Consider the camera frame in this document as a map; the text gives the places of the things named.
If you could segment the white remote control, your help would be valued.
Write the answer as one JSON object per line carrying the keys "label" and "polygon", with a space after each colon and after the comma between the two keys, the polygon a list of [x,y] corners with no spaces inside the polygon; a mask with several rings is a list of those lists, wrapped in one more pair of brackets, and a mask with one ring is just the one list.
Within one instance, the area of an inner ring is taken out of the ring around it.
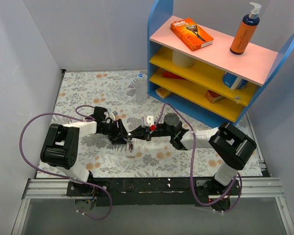
{"label": "white remote control", "polygon": [[136,139],[126,141],[126,157],[134,158],[136,156]]}

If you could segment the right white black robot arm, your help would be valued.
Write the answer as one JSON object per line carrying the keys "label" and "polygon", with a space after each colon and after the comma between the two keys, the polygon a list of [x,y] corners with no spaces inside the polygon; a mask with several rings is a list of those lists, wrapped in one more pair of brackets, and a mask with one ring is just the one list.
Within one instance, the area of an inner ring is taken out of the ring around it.
{"label": "right white black robot arm", "polygon": [[196,148],[214,149],[223,163],[217,170],[212,190],[223,194],[230,188],[230,181],[245,167],[257,145],[253,139],[229,122],[220,127],[203,131],[192,131],[182,127],[175,113],[164,116],[164,122],[155,124],[152,116],[142,118],[141,126],[127,134],[129,139],[150,141],[152,137],[170,137],[171,145],[177,150]]}

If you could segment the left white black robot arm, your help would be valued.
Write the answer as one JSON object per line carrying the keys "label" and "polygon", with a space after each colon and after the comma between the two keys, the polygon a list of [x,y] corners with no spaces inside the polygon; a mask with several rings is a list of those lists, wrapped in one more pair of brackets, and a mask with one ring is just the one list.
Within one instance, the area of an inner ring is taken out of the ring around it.
{"label": "left white black robot arm", "polygon": [[115,113],[96,106],[93,114],[83,121],[51,124],[40,155],[42,162],[59,169],[69,178],[80,180],[77,189],[85,196],[91,195],[95,187],[88,180],[90,171],[78,161],[78,144],[81,138],[93,134],[106,135],[115,144],[126,144],[128,136],[122,120],[116,119]]}

